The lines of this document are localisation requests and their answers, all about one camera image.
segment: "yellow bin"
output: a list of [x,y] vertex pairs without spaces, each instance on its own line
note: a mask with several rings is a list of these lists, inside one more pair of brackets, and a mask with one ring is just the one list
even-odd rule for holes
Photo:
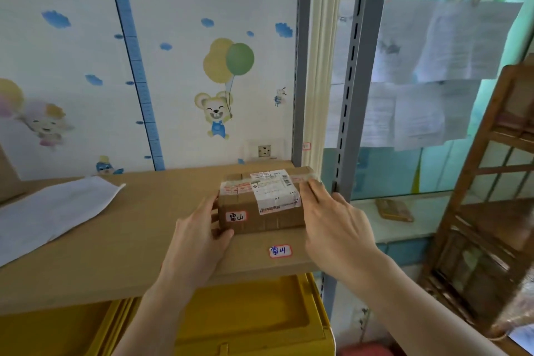
[[0,355],[109,356],[134,300],[0,317]]
[[176,356],[334,354],[330,323],[311,273],[198,290],[175,344]]

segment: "blue cloud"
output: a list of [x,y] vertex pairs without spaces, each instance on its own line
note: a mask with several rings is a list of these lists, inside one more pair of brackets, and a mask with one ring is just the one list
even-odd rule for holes
[[86,78],[87,82],[89,82],[93,86],[102,86],[103,85],[102,79],[99,78],[96,75],[85,75],[85,78]]
[[293,30],[287,25],[287,23],[276,23],[275,29],[278,35],[284,38],[291,38],[293,36]]
[[41,13],[41,15],[43,15],[43,19],[45,19],[48,24],[56,29],[65,29],[70,27],[70,21],[68,20],[67,16],[58,13],[56,10],[47,10]]
[[215,25],[214,21],[210,18],[203,18],[200,22],[204,27],[208,28],[213,27]]

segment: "cardboard box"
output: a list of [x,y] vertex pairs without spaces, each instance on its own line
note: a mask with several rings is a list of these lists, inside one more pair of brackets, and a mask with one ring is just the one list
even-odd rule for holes
[[309,166],[227,176],[219,191],[221,229],[242,234],[304,226],[299,183],[311,177]]

